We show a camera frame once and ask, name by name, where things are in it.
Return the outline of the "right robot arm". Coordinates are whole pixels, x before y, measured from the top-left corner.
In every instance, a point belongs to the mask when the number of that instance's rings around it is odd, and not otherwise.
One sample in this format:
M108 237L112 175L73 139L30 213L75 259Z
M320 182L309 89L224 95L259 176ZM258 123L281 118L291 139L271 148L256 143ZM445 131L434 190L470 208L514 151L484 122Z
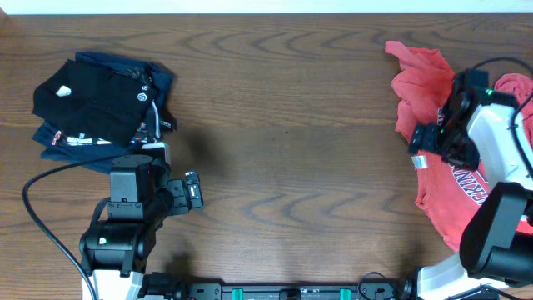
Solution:
M482 166L490 193L461 237L460 250L422 268L416 291L421 299L465 299L532 282L532 237L517 230L532 219L532 149L517 122L515 97L469 87L453 92L438 125L419 125L409 151L441 155L468 170Z

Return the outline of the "red printed t-shirt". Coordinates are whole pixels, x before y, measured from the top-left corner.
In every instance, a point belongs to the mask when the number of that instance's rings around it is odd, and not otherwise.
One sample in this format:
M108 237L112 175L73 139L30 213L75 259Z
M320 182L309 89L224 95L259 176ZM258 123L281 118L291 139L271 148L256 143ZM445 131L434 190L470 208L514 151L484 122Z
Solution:
M396 131L410 140L417 124L441 122L441 108L451 94L455 73L437 49L387 41L385 52L398 59L401 69L391 81L392 89L401 99ZM488 197L485 170L482 166L474 172L459 169L430 152L421 151L419 155L427 165L417 169L416 205L456 252L466 225Z

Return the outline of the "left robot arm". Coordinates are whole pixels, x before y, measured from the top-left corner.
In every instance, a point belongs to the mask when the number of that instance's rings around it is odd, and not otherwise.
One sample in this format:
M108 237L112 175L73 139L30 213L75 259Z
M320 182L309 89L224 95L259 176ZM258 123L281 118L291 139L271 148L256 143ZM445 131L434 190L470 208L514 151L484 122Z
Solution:
M135 180L112 190L133 187L146 200L99 203L89 229L80 239L84 299L186 299L187 286L167 273L146 273L147 259L156 244L156 232L166 218L203 207L200 179L196 172L183 179Z

